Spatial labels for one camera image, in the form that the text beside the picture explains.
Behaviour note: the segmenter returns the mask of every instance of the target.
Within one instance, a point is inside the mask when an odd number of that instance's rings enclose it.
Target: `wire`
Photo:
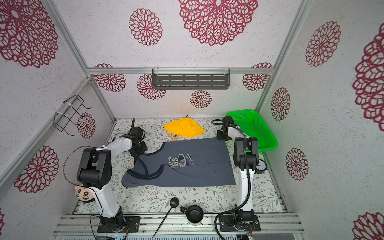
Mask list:
[[[96,216],[96,215],[89,215],[89,225],[91,225],[91,231],[92,231],[93,237],[97,240],[97,238],[95,236],[95,233],[93,232],[91,216],[94,216],[94,217],[98,217],[98,216]]]
[[[252,235],[252,232],[256,229],[256,226],[254,225],[254,223],[252,223],[251,225],[251,235]]]
[[[72,184],[72,185],[75,185],[75,186],[79,186],[79,187],[85,187],[85,186],[81,186],[81,185],[75,184],[75,183],[73,183],[73,182],[71,182],[71,181],[68,180],[68,178],[67,178],[66,175],[65,175],[65,164],[66,164],[68,158],[69,158],[74,152],[76,152],[78,149],[80,149],[80,148],[82,148],[82,147],[91,147],[91,148],[94,148],[94,149],[97,148],[97,147],[93,147],[93,146],[80,146],[80,147],[76,148],[73,152],[71,152],[71,153],[68,155],[68,157],[65,159],[64,164],[63,164],[63,175],[64,175],[65,180],[67,180],[68,183],[70,183],[70,184]],[[103,207],[101,206],[101,202],[99,201],[99,198],[97,197],[97,194],[95,193],[95,190],[93,190],[93,189],[90,188],[90,187],[85,187],[85,188],[91,189],[91,190],[94,192],[93,195],[96,197],[97,201],[99,202],[100,208],[101,208],[101,213],[100,213],[100,216],[101,216],[101,215],[103,214]],[[95,239],[97,240],[97,238],[96,238],[96,236],[95,236],[95,234],[94,234],[94,232],[93,232],[93,229],[92,229],[91,216],[95,216],[95,217],[99,217],[99,216],[96,216],[96,215],[89,215],[89,223],[90,223],[90,225],[91,225],[92,234],[93,234],[93,236],[95,237]]]
[[[251,195],[251,187],[252,187],[252,186],[251,186],[251,178],[250,178],[250,174],[249,174],[249,166],[248,166],[248,161],[247,161],[247,136],[246,136],[246,134],[245,134],[245,133],[244,133],[238,126],[235,126],[235,125],[232,125],[232,124],[223,123],[223,122],[222,122],[222,123],[218,123],[218,122],[216,123],[215,121],[222,121],[222,120],[220,120],[220,119],[215,119],[215,120],[212,120],[211,123],[214,124],[214,125],[227,125],[227,126],[235,127],[235,128],[237,128],[237,129],[241,132],[241,134],[243,135],[244,162],[245,162],[245,168],[247,169],[247,179],[248,179],[248,192],[247,192],[247,196],[246,196],[244,202],[243,202],[240,206],[238,206],[238,207],[236,207],[236,208],[234,208],[234,209],[231,209],[231,210],[228,210],[228,211],[221,212],[221,213],[217,214],[216,217],[215,217],[214,226],[215,226],[216,233],[217,233],[217,235],[218,235],[222,240],[226,240],[226,239],[220,234],[220,232],[218,231],[217,224],[216,224],[216,223],[217,223],[217,219],[218,219],[221,215],[232,213],[232,212],[237,211],[237,210],[241,209],[242,207],[244,207],[244,206],[246,205],[246,203],[248,202],[248,199],[249,199],[249,197],[250,197],[250,195]]]
[[[129,226],[129,224],[127,223],[127,224],[125,224],[127,227],[128,227],[128,229],[127,229],[127,233],[125,234],[125,237],[124,237],[124,239],[123,240],[125,240],[126,238],[127,238],[127,236],[128,236],[128,231],[129,231],[129,229],[131,228],[130,226]]]

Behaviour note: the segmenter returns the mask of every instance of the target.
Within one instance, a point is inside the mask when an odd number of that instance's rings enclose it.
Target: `black mug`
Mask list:
[[[201,220],[203,220],[203,209],[198,205],[192,205],[188,209],[186,207],[180,207],[180,211],[187,215],[189,224],[193,227],[199,226]]]

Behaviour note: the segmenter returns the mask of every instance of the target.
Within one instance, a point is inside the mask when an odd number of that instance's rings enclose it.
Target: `yellow hat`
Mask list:
[[[164,124],[164,128],[174,135],[182,137],[196,137],[205,132],[205,130],[191,118],[180,118]]]

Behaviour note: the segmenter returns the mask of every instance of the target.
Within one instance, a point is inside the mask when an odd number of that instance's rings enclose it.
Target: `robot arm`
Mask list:
[[[122,209],[116,202],[112,189],[112,159],[125,151],[136,157],[147,150],[143,142],[145,132],[139,127],[132,127],[129,133],[99,148],[86,148],[81,156],[77,180],[93,190],[96,203],[101,209],[98,232],[119,232],[124,230]]]
[[[239,175],[239,197],[237,199],[237,206],[241,206],[246,201],[248,193],[246,168],[248,167],[249,169],[251,186],[253,175],[255,173],[262,174],[265,169],[260,170],[259,164],[262,165],[263,162],[259,159],[257,138],[244,134],[239,125],[234,123],[232,117],[224,117],[221,124],[222,128],[217,130],[217,139],[225,141],[234,140],[233,163],[238,167]],[[253,210],[252,197],[250,197],[240,209],[233,212],[234,226],[239,222],[255,222],[256,218]]]

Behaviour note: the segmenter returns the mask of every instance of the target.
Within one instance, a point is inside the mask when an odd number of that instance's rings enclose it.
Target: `leaf pattern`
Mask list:
[[[174,119],[136,119],[135,126],[141,127],[146,132],[145,143],[148,151],[158,150],[162,143],[171,141],[166,134],[163,125]],[[197,137],[179,138],[179,141],[195,138],[215,137],[220,125],[212,125],[211,119],[195,119],[205,129],[205,132]],[[127,133],[131,127],[130,119],[121,119],[116,122],[110,140],[118,133]],[[233,141],[227,141],[227,148],[230,154],[232,168],[234,170],[236,185],[217,187],[158,187],[140,186],[126,188],[121,184],[121,179],[127,169],[133,168],[134,159],[129,152],[123,152],[112,160],[111,188],[116,201],[123,208],[124,212],[167,212],[169,200],[172,197],[179,199],[179,206],[188,207],[192,204],[200,205],[204,212],[222,212],[235,207],[238,197],[238,173],[233,165]],[[275,187],[272,183],[269,172],[255,174],[252,186],[252,201],[255,212],[285,212],[278,200]],[[99,208],[95,202],[81,203],[78,212],[95,213]],[[180,212],[179,208],[171,212]]]

